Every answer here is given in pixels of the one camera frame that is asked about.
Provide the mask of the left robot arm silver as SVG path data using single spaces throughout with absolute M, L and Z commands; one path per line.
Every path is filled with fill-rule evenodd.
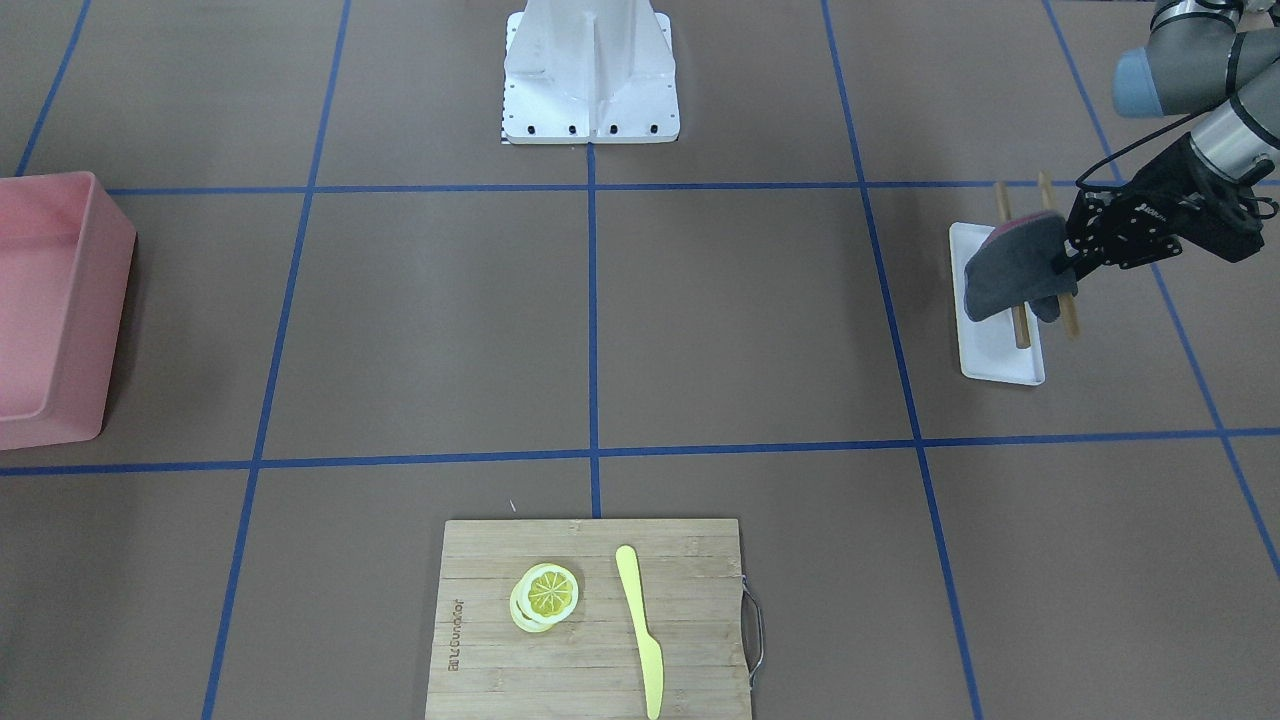
M 1196 127 L 1108 188 L 1076 181 L 1070 249 L 1052 263 L 1082 279 L 1096 268 L 1156 263 L 1193 243 L 1238 263 L 1263 247 L 1277 204 L 1254 184 L 1277 169 L 1277 29 L 1240 31 L 1243 1 L 1161 1 L 1143 47 L 1114 74 L 1121 117 Z

